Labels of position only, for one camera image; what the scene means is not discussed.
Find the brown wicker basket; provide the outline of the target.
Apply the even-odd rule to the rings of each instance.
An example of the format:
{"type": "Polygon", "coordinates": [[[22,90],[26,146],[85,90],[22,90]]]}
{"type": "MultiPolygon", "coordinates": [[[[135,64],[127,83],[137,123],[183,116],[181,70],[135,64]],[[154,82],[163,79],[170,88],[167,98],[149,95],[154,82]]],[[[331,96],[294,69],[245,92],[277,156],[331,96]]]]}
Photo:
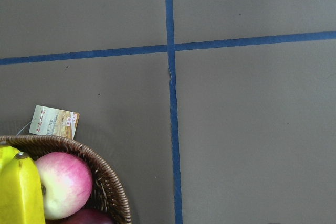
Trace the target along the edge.
{"type": "Polygon", "coordinates": [[[92,172],[93,187],[85,208],[109,214],[115,223],[131,223],[131,209],[124,187],[113,168],[88,146],[61,136],[3,135],[6,143],[30,155],[34,160],[51,152],[65,152],[80,157],[92,172]]]}

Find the dark purple mango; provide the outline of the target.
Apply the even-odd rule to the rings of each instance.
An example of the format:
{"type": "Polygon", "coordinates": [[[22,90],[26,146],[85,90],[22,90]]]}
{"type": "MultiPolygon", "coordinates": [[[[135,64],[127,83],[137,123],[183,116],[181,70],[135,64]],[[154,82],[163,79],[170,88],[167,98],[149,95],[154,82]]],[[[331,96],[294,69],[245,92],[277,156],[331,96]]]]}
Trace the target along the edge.
{"type": "Polygon", "coordinates": [[[113,224],[114,220],[106,213],[96,209],[81,209],[61,220],[60,223],[73,224],[113,224]]]}

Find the yellow banana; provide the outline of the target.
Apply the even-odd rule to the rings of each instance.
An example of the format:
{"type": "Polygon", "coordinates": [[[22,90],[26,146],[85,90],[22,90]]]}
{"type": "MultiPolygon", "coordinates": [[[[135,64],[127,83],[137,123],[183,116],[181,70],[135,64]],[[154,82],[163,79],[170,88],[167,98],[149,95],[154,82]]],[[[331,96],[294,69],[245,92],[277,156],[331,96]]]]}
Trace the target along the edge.
{"type": "Polygon", "coordinates": [[[45,223],[40,176],[27,153],[17,153],[1,171],[1,223],[45,223]]]}
{"type": "Polygon", "coordinates": [[[14,156],[19,153],[20,150],[10,146],[1,145],[0,148],[0,171],[6,167],[6,165],[14,158],[14,156]]]}

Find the paper price tag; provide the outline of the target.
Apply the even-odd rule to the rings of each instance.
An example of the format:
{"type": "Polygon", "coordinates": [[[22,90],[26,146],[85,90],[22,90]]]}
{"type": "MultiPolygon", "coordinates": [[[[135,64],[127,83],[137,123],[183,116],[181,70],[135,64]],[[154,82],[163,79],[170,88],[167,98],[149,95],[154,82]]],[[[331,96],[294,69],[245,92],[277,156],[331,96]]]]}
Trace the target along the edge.
{"type": "Polygon", "coordinates": [[[79,117],[78,112],[37,105],[30,123],[29,133],[61,136],[73,140],[79,117]]]}

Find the pink white apple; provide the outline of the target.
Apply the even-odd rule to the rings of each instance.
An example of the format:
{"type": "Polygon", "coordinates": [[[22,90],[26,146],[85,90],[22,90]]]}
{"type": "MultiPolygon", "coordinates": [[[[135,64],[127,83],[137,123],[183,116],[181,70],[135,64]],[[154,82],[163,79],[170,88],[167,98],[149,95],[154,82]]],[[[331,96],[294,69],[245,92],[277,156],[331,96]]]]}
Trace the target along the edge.
{"type": "Polygon", "coordinates": [[[65,152],[51,152],[35,161],[43,187],[44,215],[64,219],[88,201],[92,172],[83,159],[65,152]]]}

